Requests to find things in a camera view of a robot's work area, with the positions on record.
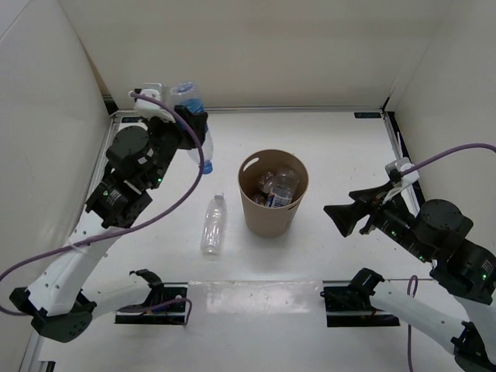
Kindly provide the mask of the blue label plastic bottle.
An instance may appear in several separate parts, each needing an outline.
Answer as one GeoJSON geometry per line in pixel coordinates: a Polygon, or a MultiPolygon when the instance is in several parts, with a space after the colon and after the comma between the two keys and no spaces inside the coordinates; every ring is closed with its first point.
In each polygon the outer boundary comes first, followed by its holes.
{"type": "Polygon", "coordinates": [[[207,118],[203,100],[198,86],[193,81],[185,81],[170,89],[170,103],[191,128],[201,144],[204,155],[202,173],[204,175],[213,172],[213,141],[208,129],[207,118]]]}

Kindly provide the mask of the orange blue label bottle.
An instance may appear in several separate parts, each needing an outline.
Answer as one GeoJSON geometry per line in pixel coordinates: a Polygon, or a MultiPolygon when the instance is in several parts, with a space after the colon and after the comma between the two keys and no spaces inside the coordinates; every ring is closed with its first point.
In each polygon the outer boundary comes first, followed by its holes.
{"type": "Polygon", "coordinates": [[[300,180],[300,174],[292,168],[280,168],[270,183],[266,207],[281,208],[290,205],[298,190],[300,180]]]}

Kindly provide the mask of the clear plastic bottle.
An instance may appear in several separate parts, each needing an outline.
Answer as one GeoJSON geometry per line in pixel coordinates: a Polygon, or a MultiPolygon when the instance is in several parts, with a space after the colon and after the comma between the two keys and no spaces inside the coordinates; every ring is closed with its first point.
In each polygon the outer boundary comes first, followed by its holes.
{"type": "Polygon", "coordinates": [[[200,245],[204,255],[219,255],[226,229],[226,220],[227,206],[224,195],[214,195],[212,200],[208,203],[205,213],[200,245]]]}

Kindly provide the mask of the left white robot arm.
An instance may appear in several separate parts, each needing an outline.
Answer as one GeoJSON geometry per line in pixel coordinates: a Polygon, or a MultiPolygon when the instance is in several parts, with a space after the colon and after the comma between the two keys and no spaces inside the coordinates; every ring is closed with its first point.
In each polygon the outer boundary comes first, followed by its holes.
{"type": "Polygon", "coordinates": [[[154,272],[133,270],[123,282],[99,290],[83,285],[109,248],[121,236],[149,226],[170,214],[190,193],[169,209],[137,225],[137,217],[152,202],[149,191],[160,187],[178,150],[203,153],[207,112],[184,105],[168,108],[156,98],[135,95],[134,109],[143,126],[128,126],[106,150],[102,180],[86,201],[81,219],[66,245],[53,250],[56,258],[32,284],[9,296],[17,315],[31,317],[31,326],[47,339],[68,343],[91,321],[109,312],[143,316],[176,303],[154,272]]]}

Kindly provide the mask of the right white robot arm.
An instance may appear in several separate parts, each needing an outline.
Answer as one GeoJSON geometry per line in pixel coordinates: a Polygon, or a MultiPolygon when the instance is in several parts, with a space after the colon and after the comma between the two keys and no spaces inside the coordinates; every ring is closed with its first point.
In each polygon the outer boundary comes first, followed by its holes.
{"type": "Polygon", "coordinates": [[[452,202],[432,199],[412,214],[388,186],[350,192],[352,203],[327,205],[324,212],[342,236],[360,220],[360,234],[383,233],[421,263],[448,295],[446,306],[419,298],[370,268],[360,269],[337,292],[321,296],[339,311],[382,311],[442,347],[463,371],[495,369],[495,255],[468,238],[474,226],[452,202]]]}

